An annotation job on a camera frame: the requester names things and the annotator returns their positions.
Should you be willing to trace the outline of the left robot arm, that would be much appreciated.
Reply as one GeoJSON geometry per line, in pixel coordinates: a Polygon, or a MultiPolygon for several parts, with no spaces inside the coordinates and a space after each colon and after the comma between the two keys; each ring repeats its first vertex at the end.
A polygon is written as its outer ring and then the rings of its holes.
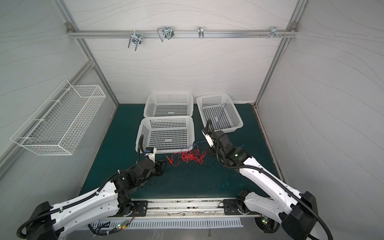
{"type": "Polygon", "coordinates": [[[130,195],[153,177],[162,176],[166,165],[166,161],[144,159],[74,199],[54,205],[41,203],[17,229],[16,235],[25,240],[60,240],[96,220],[129,216],[137,209],[130,195]]]}

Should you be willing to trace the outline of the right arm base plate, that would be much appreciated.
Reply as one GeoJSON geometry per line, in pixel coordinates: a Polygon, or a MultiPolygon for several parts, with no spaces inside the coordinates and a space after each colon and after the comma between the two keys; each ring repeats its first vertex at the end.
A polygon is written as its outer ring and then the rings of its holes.
{"type": "Polygon", "coordinates": [[[219,203],[218,207],[224,209],[224,214],[226,216],[261,215],[260,213],[252,212],[246,207],[243,201],[237,199],[224,199],[219,203]]]}

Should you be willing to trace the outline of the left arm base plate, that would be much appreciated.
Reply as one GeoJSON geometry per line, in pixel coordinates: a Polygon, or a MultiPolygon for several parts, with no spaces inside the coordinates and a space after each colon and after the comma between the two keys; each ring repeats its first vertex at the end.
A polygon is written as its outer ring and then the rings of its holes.
{"type": "Polygon", "coordinates": [[[147,214],[148,201],[130,201],[122,205],[114,217],[145,217],[147,214]]]}

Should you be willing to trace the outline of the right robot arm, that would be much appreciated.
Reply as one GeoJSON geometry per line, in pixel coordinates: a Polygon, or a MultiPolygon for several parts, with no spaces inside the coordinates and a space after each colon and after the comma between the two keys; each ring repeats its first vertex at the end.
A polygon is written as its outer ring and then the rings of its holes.
{"type": "Polygon", "coordinates": [[[235,170],[268,195],[261,197],[255,192],[244,190],[237,197],[241,214],[256,212],[271,219],[276,228],[282,227],[293,240],[319,239],[314,233],[316,224],[320,224],[328,240],[334,238],[319,216],[314,195],[310,192],[301,193],[281,181],[242,147],[235,147],[223,131],[214,131],[206,126],[202,134],[209,144],[209,153],[217,158],[222,167],[235,170]]]}

